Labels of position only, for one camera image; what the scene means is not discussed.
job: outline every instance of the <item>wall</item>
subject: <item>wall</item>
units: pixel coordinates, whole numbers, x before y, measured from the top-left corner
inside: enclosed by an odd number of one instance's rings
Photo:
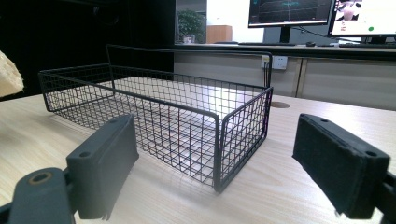
[[[207,0],[207,25],[231,25],[233,41],[262,42],[262,28],[248,29],[249,0]]]
[[[305,71],[297,69],[307,61]],[[288,58],[285,71],[273,70],[274,94],[396,111],[396,64],[335,59]],[[260,56],[175,54],[175,72],[248,85],[262,85]]]
[[[273,70],[271,86],[277,95],[292,96],[297,60],[288,58],[286,70]],[[175,54],[175,73],[263,86],[264,74],[260,55]]]
[[[0,50],[16,64],[24,84],[23,91],[0,101],[41,93],[40,70],[105,63],[107,43],[130,45],[121,2],[94,16],[92,6],[65,1],[0,1]]]

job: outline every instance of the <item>desk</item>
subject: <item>desk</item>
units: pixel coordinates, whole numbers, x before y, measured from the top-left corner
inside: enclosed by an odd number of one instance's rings
[[[387,152],[396,173],[396,112],[274,96],[267,139],[221,194],[141,152],[108,223],[378,223],[337,217],[291,155],[300,113],[329,119]],[[0,204],[24,175],[65,168],[92,133],[46,111],[41,95],[0,103]],[[103,223],[78,220],[78,223]]]
[[[227,44],[186,44],[175,45],[175,49],[190,50],[243,50],[269,51],[274,55],[315,59],[349,59],[370,61],[396,61],[396,49],[355,49],[306,46],[242,46]]]

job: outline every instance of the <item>monitor screen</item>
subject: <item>monitor screen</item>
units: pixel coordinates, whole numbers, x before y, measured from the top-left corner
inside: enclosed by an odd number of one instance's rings
[[[336,0],[329,36],[396,36],[395,0]]]
[[[327,24],[333,0],[250,0],[248,27]]]

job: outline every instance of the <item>black wire basket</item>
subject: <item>black wire basket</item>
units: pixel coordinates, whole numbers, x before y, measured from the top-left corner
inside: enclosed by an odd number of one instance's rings
[[[111,63],[41,71],[39,78],[49,112],[92,129],[133,113],[139,149],[218,192],[268,131],[270,87]]]

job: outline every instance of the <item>power outlet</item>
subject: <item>power outlet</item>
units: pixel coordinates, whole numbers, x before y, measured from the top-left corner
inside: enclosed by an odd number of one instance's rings
[[[273,56],[273,68],[286,70],[288,66],[288,57],[285,56]]]
[[[262,68],[266,68],[267,63],[270,62],[270,57],[268,55],[262,55]]]

